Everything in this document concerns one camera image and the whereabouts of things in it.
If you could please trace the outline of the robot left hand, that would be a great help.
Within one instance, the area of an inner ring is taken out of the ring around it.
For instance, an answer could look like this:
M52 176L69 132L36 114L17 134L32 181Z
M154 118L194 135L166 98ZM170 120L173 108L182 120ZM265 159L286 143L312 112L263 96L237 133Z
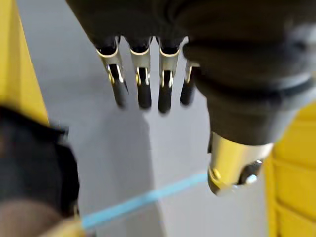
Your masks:
M90 41L188 37L186 59L207 100L208 184L249 183L300 109L316 98L313 0L70 0Z

